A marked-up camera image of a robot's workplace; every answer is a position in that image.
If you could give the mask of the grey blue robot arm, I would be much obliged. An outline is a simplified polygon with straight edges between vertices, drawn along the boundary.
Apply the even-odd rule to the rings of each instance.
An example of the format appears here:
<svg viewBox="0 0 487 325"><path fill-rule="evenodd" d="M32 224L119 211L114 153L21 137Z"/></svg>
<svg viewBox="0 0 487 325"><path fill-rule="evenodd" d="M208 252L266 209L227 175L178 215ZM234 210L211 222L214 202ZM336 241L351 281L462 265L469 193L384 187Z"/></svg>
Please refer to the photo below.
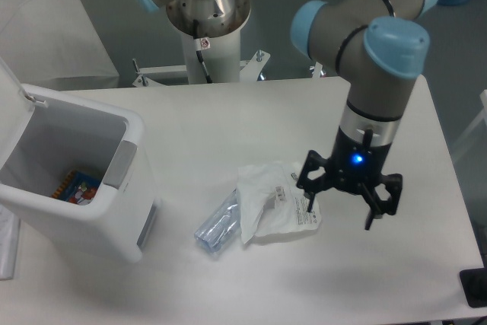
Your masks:
<svg viewBox="0 0 487 325"><path fill-rule="evenodd" d="M221 51L215 42L239 33L248 0L137 1L146 11L164 9L181 32L191 83L239 80L239 46ZM368 222L396 213L403 178L382 168L428 53L428 33L416 19L437 1L310 1L297 11L294 47L350 84L332 154L310 151L298 178L308 199L334 188L363 197Z"/></svg>

